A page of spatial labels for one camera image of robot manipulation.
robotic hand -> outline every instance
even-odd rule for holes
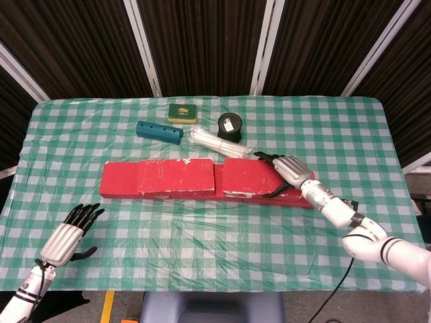
[[[81,237],[85,236],[93,222],[104,212],[104,209],[96,210],[99,206],[99,203],[86,206],[80,204],[72,209],[41,250],[42,260],[35,260],[38,266],[32,269],[1,312],[0,323],[30,322],[34,309],[55,279],[55,269],[65,266],[69,261],[86,259],[95,253],[95,246],[84,253],[75,251]]]
[[[333,225],[353,228],[342,239],[343,247],[352,257],[383,262],[430,288],[431,252],[401,238],[388,237],[386,231],[377,222],[352,210],[329,188],[318,180],[312,180],[313,172],[298,158],[268,155],[262,152],[257,152],[255,155],[269,162],[286,181],[286,184],[281,185],[274,193],[279,194],[283,187],[286,189],[294,186],[301,190],[302,196]]]

black cable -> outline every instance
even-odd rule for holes
[[[333,290],[333,292],[330,294],[330,296],[326,299],[326,301],[323,302],[321,308],[319,308],[317,310],[316,314],[308,321],[308,323],[311,323],[316,318],[316,316],[318,316],[318,314],[321,312],[321,310],[323,310],[323,308],[325,307],[325,305],[327,304],[327,302],[334,296],[335,292],[339,289],[339,287],[341,286],[341,284],[344,282],[344,279],[349,274],[350,269],[351,269],[351,267],[353,265],[353,261],[354,260],[355,260],[355,258],[352,258],[352,260],[350,261],[350,264],[349,264],[347,270],[345,271],[345,274],[344,274],[343,278],[341,278],[341,280],[338,283],[338,285],[336,286],[336,288]]]
[[[35,262],[36,264],[38,264],[39,268],[40,268],[40,269],[41,269],[41,271],[42,271],[42,280],[41,280],[41,282],[40,282],[40,287],[39,287],[39,291],[38,291],[38,296],[36,297],[36,300],[34,301],[33,306],[32,306],[32,310],[30,311],[30,315],[28,316],[28,321],[29,321],[29,322],[30,322],[30,321],[31,321],[31,319],[32,319],[34,309],[36,308],[36,304],[38,303],[38,300],[39,300],[40,294],[42,293],[43,284],[44,284],[44,281],[45,281],[45,268],[43,267],[43,263],[42,263],[41,259],[34,259],[34,262]]]

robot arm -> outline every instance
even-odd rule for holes
[[[1,312],[0,323],[31,321],[34,309],[55,279],[55,269],[65,266],[69,261],[86,259],[95,253],[95,246],[84,253],[75,251],[81,237],[85,236],[93,222],[104,212],[104,209],[96,211],[99,206],[99,203],[85,207],[78,205],[68,214],[41,250],[42,260],[36,259],[38,266],[32,269]]]
[[[284,180],[300,189],[302,196],[333,225],[353,228],[342,238],[343,247],[352,257],[383,262],[430,288],[431,252],[401,238],[388,237],[377,222],[355,212],[329,188],[318,180],[312,180],[312,171],[298,158],[263,153],[255,155],[271,162]]]

floor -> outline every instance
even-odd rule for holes
[[[431,194],[431,174],[412,174],[405,177],[409,191]],[[307,322],[330,291],[292,291],[284,293],[286,323]],[[84,291],[89,303],[69,310],[47,323],[100,322],[105,292]],[[115,292],[110,322],[139,317],[143,292]],[[371,291],[338,291],[314,323],[425,323],[430,309],[430,292],[383,293]]]

table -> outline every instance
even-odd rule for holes
[[[198,105],[217,133],[235,112],[242,143],[296,155],[335,194],[390,236],[422,244],[382,105],[372,98],[193,97],[54,100],[33,111],[18,171],[0,216],[0,289],[16,289],[69,210],[106,212],[81,241],[98,251],[57,270],[52,290],[262,291],[333,289],[350,261],[347,232],[315,210],[216,201],[110,200],[98,194],[104,163],[224,156],[137,137],[138,120],[167,123],[168,105]],[[187,136],[190,125],[183,125]],[[344,289],[423,291],[383,264],[355,262]]]

